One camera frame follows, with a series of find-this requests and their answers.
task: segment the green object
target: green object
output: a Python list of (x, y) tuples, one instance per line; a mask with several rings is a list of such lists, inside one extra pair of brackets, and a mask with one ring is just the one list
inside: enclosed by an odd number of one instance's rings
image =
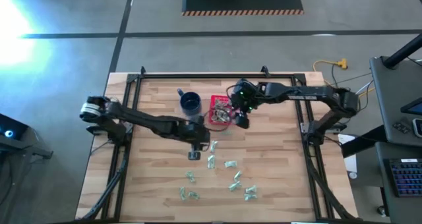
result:
[(208, 168), (209, 169), (214, 169), (216, 168), (216, 156), (214, 155), (210, 155), (208, 157)]
[(217, 141), (215, 141), (215, 140), (213, 140), (212, 142), (211, 142), (211, 148), (210, 148), (210, 151), (211, 151), (211, 153), (214, 153), (214, 150), (216, 149), (216, 145), (217, 145)]
[(186, 172), (186, 177), (191, 181), (195, 182), (195, 178), (193, 177), (193, 171)]
[(249, 201), (251, 199), (257, 199), (258, 196), (256, 194), (245, 194), (245, 201)]
[(247, 194), (254, 194), (254, 193), (256, 193), (256, 185), (254, 185), (254, 186), (252, 186), (250, 188), (246, 188), (245, 192)]
[(194, 198), (194, 199), (196, 199), (196, 200), (200, 199), (199, 194), (197, 194), (196, 192), (192, 192), (192, 191), (190, 191), (190, 192), (187, 194), (187, 196), (189, 196), (189, 197), (191, 197), (191, 198)]
[(180, 188), (180, 198), (182, 199), (182, 201), (185, 201), (186, 200), (185, 187), (181, 187)]
[(242, 184), (240, 183), (240, 181), (237, 181), (236, 183), (231, 184), (229, 186), (229, 189), (230, 191), (234, 191), (236, 188), (241, 188), (241, 187), (242, 187)]
[(240, 176), (242, 175), (242, 171), (238, 171), (235, 175), (235, 182), (240, 178)]
[(229, 168), (229, 167), (236, 168), (237, 167), (237, 161), (226, 161), (226, 162), (224, 162), (224, 165), (226, 166), (226, 168)]

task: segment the desk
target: desk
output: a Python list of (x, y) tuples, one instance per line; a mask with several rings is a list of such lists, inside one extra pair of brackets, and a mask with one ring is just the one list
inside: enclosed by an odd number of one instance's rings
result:
[[(371, 71), (374, 85), (380, 104), (380, 112), (383, 125), (372, 129), (362, 137), (343, 144), (344, 157), (356, 154), (374, 146), (376, 141), (405, 144), (407, 146), (422, 147), (422, 138), (416, 137), (412, 129), (413, 119), (422, 119), (420, 115), (402, 113), (400, 108), (421, 97), (418, 88), (422, 87), (422, 67), (416, 63), (404, 60), (398, 64), (398, 68), (390, 70), (382, 64), (382, 59), (371, 59)], [(404, 134), (393, 127), (394, 123), (400, 122), (411, 129)]]
[(384, 159), (400, 159), (400, 158), (422, 158), (421, 148), (403, 147), (397, 144), (389, 144), (385, 142), (377, 142), (378, 162), (384, 183), (384, 193), (390, 214), (391, 222), (398, 224), (419, 224), (421, 216), (419, 213), (422, 206), (422, 198), (398, 198), (394, 195), (394, 187), (386, 174), (383, 163)]
[[(309, 86), (324, 84), (320, 72), (305, 74)], [(111, 73), (105, 96), (121, 101), (127, 75)], [(289, 80), (277, 78), (250, 81), (290, 85)], [(198, 93), (204, 112), (211, 95), (225, 95), (226, 88), (236, 82), (237, 79), (230, 78), (143, 79), (138, 110), (183, 117), (176, 92), (180, 88)], [(315, 102), (312, 106), (316, 119), (328, 111), (323, 103)], [(211, 139), (218, 140), (215, 169), (207, 169), (209, 152), (204, 152), (200, 161), (189, 161), (188, 144), (160, 138), (147, 128), (135, 126), (120, 221), (314, 221), (294, 102), (261, 105), (249, 118), (251, 127), (247, 130), (230, 126), (229, 133), (212, 132)], [(106, 139), (95, 137), (92, 148)], [(348, 212), (357, 216), (340, 148), (326, 141), (321, 149), (330, 188)], [(76, 218), (87, 213), (104, 191), (112, 150), (112, 145), (106, 145), (90, 157)], [(226, 169), (224, 162), (229, 160), (236, 160), (238, 168)], [(240, 178), (243, 188), (230, 192), (228, 186), (238, 170), (243, 173)], [(195, 184), (185, 177), (187, 171), (194, 172)], [(258, 199), (244, 201), (244, 188), (254, 184), (258, 187)], [(182, 186), (199, 193), (201, 199), (183, 202), (179, 196)], [(318, 196), (323, 203), (321, 192)], [(114, 211), (113, 197), (111, 200), (109, 215)]]

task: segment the computer monitor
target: computer monitor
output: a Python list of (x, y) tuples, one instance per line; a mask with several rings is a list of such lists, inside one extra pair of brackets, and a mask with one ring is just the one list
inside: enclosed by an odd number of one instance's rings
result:
[(419, 98), (411, 103), (400, 108), (402, 113), (409, 113), (412, 115), (422, 115), (422, 98)]

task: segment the yellow cable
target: yellow cable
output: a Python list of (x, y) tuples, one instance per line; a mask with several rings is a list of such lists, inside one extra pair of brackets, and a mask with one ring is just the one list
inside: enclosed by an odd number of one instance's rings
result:
[(360, 93), (360, 94), (359, 94), (359, 98), (361, 98), (362, 96), (366, 95), (366, 94), (367, 94), (367, 93), (369, 93), (369, 92), (372, 92), (374, 89), (375, 89), (375, 88), (371, 88), (371, 89), (369, 89), (368, 91), (364, 91), (364, 92)]
[[(315, 66), (317, 65), (317, 63), (328, 63), (328, 64), (331, 64), (331, 65), (338, 65), (338, 62), (327, 61), (327, 60), (318, 60), (318, 61), (315, 61), (314, 64), (312, 65), (312, 68), (314, 69), (314, 72), (317, 72), (317, 69), (315, 68)], [(325, 80), (325, 79), (324, 79), (324, 82), (327, 85), (331, 85), (331, 83), (329, 81)]]
[(312, 68), (314, 69), (314, 72), (317, 71), (317, 69), (315, 68), (315, 66), (317, 65), (317, 63), (328, 63), (328, 64), (331, 64), (331, 65), (333, 65), (333, 64), (338, 65), (337, 62), (326, 61), (326, 60), (318, 60), (318, 61), (315, 61), (315, 63), (312, 65)]

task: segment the table leg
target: table leg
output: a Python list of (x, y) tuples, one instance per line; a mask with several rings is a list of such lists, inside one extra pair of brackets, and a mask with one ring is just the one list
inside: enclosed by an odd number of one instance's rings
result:
[(372, 148), (375, 142), (387, 142), (384, 125), (378, 126), (371, 131), (342, 144), (343, 157), (349, 157), (368, 148)]
[(390, 212), (388, 211), (388, 205), (387, 205), (387, 201), (385, 198), (385, 191), (383, 187), (380, 187), (380, 191), (381, 191), (381, 197), (382, 197), (382, 206), (384, 208), (384, 213), (385, 216), (390, 217)]

